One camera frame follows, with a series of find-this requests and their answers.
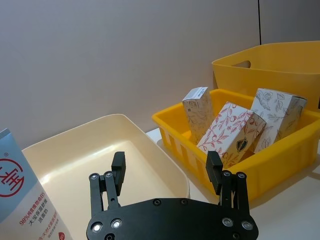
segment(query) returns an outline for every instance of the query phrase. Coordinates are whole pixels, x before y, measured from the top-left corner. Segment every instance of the yellow basket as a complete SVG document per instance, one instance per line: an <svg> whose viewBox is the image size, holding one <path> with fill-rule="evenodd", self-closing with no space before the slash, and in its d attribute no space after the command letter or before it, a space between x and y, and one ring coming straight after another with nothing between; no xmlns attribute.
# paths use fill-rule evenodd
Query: yellow basket
<svg viewBox="0 0 320 240"><path fill-rule="evenodd" d="M308 99L320 108L320 41L271 43L214 61L218 88L254 96L257 88L274 89Z"/></svg>
<svg viewBox="0 0 320 240"><path fill-rule="evenodd" d="M233 102L250 109L251 96L216 89L210 92L214 113L223 105ZM206 172L206 154L190 141L191 132L182 103L155 113L152 119L159 125L164 145L214 193ZM289 178L302 168L311 165L317 157L320 136L320 113L304 110L297 130L257 154L228 168L232 173L247 174L250 200Z"/></svg>

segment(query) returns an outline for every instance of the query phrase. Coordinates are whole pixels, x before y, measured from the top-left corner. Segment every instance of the floral printed box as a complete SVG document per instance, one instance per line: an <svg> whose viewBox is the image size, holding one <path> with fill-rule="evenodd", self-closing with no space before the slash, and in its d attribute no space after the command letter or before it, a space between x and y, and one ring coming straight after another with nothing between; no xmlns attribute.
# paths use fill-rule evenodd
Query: floral printed box
<svg viewBox="0 0 320 240"><path fill-rule="evenodd" d="M266 122L253 111L227 102L197 147L205 153L217 151L223 167L229 168L240 162L265 125Z"/></svg>
<svg viewBox="0 0 320 240"><path fill-rule="evenodd" d="M197 144L215 119L208 88L192 89L182 104L191 130L191 141Z"/></svg>
<svg viewBox="0 0 320 240"><path fill-rule="evenodd" d="M306 104L305 98L258 88L251 110L266 121L266 126L252 144L253 152L258 153L293 133Z"/></svg>

